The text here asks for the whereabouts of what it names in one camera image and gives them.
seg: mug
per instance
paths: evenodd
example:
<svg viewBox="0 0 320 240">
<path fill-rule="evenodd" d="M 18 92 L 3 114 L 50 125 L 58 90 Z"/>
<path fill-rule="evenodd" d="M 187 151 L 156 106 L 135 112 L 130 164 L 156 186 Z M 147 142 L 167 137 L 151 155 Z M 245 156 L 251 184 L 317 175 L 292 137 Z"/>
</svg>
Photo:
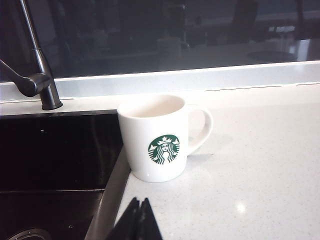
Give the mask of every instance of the mug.
<svg viewBox="0 0 320 240">
<path fill-rule="evenodd" d="M 205 123 L 189 142 L 188 115 L 200 110 Z M 186 105 L 174 95 L 152 95 L 130 99 L 117 109 L 123 146 L 132 173 L 150 183 L 169 181 L 186 167 L 187 156 L 209 137 L 213 119 L 199 105 Z"/>
</svg>

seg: black sink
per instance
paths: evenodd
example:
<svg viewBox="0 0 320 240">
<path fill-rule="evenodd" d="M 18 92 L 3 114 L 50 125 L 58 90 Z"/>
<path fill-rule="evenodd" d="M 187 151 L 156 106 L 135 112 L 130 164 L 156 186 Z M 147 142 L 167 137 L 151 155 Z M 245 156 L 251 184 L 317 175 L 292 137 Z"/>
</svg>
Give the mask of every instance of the black sink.
<svg viewBox="0 0 320 240">
<path fill-rule="evenodd" d="M 122 149 L 116 112 L 0 116 L 0 136 L 0 239 L 83 240 Z"/>
</svg>

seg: black faucet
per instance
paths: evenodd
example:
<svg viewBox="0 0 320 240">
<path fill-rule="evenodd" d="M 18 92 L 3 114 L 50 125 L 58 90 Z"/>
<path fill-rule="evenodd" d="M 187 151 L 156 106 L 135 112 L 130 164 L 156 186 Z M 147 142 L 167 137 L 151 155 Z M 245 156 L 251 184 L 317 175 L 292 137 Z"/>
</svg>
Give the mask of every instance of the black faucet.
<svg viewBox="0 0 320 240">
<path fill-rule="evenodd" d="M 57 87 L 52 77 L 49 65 L 41 51 L 26 0 L 20 0 L 20 2 L 33 44 L 32 51 L 35 54 L 35 58 L 41 72 L 24 77 L 16 73 L 0 59 L 1 73 L 13 81 L 23 95 L 33 97 L 40 94 L 43 110 L 57 109 L 63 104 L 59 99 Z"/>
</svg>

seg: window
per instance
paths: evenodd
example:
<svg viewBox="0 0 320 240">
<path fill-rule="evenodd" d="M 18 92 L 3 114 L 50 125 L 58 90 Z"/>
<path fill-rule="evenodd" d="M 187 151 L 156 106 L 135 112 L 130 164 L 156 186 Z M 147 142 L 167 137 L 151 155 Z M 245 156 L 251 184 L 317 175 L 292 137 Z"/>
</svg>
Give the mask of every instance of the window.
<svg viewBox="0 0 320 240">
<path fill-rule="evenodd" d="M 28 4 L 55 79 L 320 59 L 318 0 L 28 0 Z M 1 31 L 6 33 L 1 35 L 1 59 L 21 75 L 34 73 L 37 66 L 20 3 L 1 0 L 1 5 L 5 22 Z"/>
</svg>

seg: green circular logo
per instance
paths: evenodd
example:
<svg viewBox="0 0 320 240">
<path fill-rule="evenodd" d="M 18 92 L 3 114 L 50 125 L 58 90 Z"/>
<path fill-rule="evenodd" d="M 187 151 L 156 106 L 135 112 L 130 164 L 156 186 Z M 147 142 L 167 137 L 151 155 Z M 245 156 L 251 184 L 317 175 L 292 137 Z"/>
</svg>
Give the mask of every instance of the green circular logo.
<svg viewBox="0 0 320 240">
<path fill-rule="evenodd" d="M 154 139 L 148 148 L 149 157 L 157 164 L 171 163 L 178 155 L 179 139 L 175 135 L 163 135 Z"/>
</svg>

